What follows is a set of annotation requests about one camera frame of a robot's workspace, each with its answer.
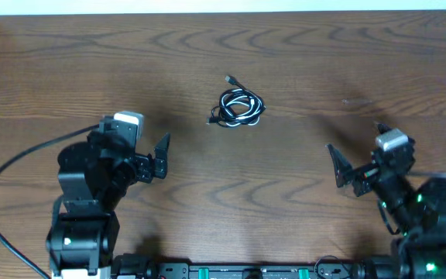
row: green led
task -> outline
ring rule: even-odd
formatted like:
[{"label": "green led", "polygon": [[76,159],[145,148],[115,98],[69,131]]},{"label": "green led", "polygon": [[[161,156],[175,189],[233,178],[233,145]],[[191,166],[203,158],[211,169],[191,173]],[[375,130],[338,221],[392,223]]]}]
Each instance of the green led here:
[{"label": "green led", "polygon": [[435,271],[437,267],[434,265],[434,263],[427,263],[426,264],[426,271]]}]

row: table surface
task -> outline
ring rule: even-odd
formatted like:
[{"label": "table surface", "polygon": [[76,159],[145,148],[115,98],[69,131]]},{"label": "table surface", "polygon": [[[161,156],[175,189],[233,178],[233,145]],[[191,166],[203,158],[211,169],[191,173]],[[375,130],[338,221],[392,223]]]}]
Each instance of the table surface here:
[{"label": "table surface", "polygon": [[[206,125],[226,74],[265,100],[257,126]],[[416,139],[413,170],[446,171],[446,12],[0,17],[0,165],[121,110],[145,116],[138,152],[166,132],[172,142],[167,178],[131,186],[117,207],[115,254],[388,253],[375,195],[337,189],[324,145],[365,164],[373,121],[385,122]],[[0,177],[0,230],[45,270],[57,154],[81,140]],[[0,277],[35,276],[0,244]]]}]

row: black cable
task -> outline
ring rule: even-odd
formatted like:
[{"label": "black cable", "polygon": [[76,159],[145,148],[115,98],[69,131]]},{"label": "black cable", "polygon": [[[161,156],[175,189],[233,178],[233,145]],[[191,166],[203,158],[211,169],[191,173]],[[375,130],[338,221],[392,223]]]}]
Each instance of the black cable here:
[{"label": "black cable", "polygon": [[388,229],[388,231],[390,232],[390,234],[392,236],[398,235],[400,233],[400,229],[397,228],[396,231],[393,231],[392,226],[390,225],[390,223],[388,222],[388,218],[386,217],[385,214],[385,210],[383,209],[383,204],[381,202],[381,200],[378,200],[378,209],[379,209],[379,214],[381,215],[381,219],[383,220],[383,222],[385,223],[386,228]]},{"label": "black cable", "polygon": [[[234,77],[227,76],[225,80],[236,89],[228,89],[220,95],[219,105],[211,110],[208,124],[216,123],[223,128],[233,128],[240,125],[254,126],[259,122],[259,116],[266,109],[264,101],[254,92],[246,89]],[[232,106],[243,105],[248,109],[243,113],[236,113]]]},{"label": "black cable", "polygon": [[[60,136],[60,137],[58,137],[56,139],[52,139],[52,140],[47,141],[45,143],[38,144],[38,145],[36,145],[34,147],[30,147],[28,150],[25,150],[25,151],[17,154],[12,159],[8,160],[6,163],[4,163],[2,166],[0,166],[0,174],[6,168],[8,168],[10,165],[15,163],[17,160],[22,159],[25,155],[28,155],[29,153],[32,153],[32,152],[34,152],[36,150],[40,150],[42,148],[51,146],[51,145],[53,145],[55,143],[59,143],[59,142],[64,141],[64,140],[68,140],[71,137],[80,135],[80,134],[85,133],[87,131],[90,131],[92,129],[97,129],[98,127],[99,127],[99,125],[90,126],[90,127],[84,128],[84,129],[80,129],[80,130],[78,130],[76,132],[69,133],[69,134],[67,134],[65,136]],[[37,272],[41,277],[43,277],[43,278],[50,278],[50,276],[48,274],[46,274],[46,272],[44,272],[35,263],[33,263],[31,260],[29,260],[27,257],[25,257],[20,251],[18,251],[1,233],[0,233],[0,242],[3,244],[3,246],[8,248],[8,250],[10,250],[12,253],[14,253],[15,256],[17,256],[20,260],[22,260],[29,267],[34,269],[34,271]]]},{"label": "black cable", "polygon": [[405,247],[405,245],[407,245],[410,241],[416,239],[418,236],[423,234],[423,228],[420,226],[417,226],[415,228],[412,228],[409,232],[407,232],[407,234],[405,235],[405,237],[400,241],[397,249],[398,249],[398,254],[399,255],[403,255],[403,249]]},{"label": "black cable", "polygon": [[325,277],[321,276],[321,275],[319,274],[319,272],[317,272],[317,265],[319,264],[319,262],[321,262],[324,258],[327,258],[327,257],[331,257],[331,258],[336,259],[336,260],[341,264],[341,267],[343,267],[344,270],[347,271],[348,276],[343,277],[343,278],[340,278],[340,279],[349,279],[349,278],[350,278],[350,270],[344,265],[344,263],[341,262],[340,259],[338,259],[336,256],[333,256],[333,255],[322,256],[322,257],[319,258],[319,260],[317,260],[317,262],[314,264],[314,273],[316,274],[316,276],[317,276],[318,278],[320,278],[320,279],[326,279]]},{"label": "black cable", "polygon": [[446,178],[446,172],[410,171],[407,175],[418,177]]}]

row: wood grain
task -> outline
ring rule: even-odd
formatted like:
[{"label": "wood grain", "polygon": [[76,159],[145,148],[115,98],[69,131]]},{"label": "wood grain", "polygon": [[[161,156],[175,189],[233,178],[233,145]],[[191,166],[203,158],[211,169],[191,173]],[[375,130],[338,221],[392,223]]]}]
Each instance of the wood grain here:
[{"label": "wood grain", "polygon": [[[205,125],[226,74],[264,98],[256,127]],[[338,190],[324,145],[363,164],[382,121],[416,139],[414,170],[446,171],[446,12],[0,17],[0,164],[121,110],[146,117],[139,152],[172,144],[168,177],[118,206],[116,254],[388,253],[376,197]],[[45,269],[56,156],[78,140],[0,178],[0,230]],[[0,277],[35,274],[0,245]]]}]

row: cable connector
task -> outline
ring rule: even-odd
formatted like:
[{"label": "cable connector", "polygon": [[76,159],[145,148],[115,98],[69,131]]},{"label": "cable connector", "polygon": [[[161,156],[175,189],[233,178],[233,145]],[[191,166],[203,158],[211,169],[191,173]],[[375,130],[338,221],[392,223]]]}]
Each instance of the cable connector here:
[{"label": "cable connector", "polygon": [[220,121],[220,118],[217,116],[208,117],[208,121],[206,124],[212,124],[212,123],[218,123]]},{"label": "cable connector", "polygon": [[232,77],[231,75],[228,75],[225,77],[226,82],[228,82],[231,85],[237,85],[238,81],[236,78]]}]

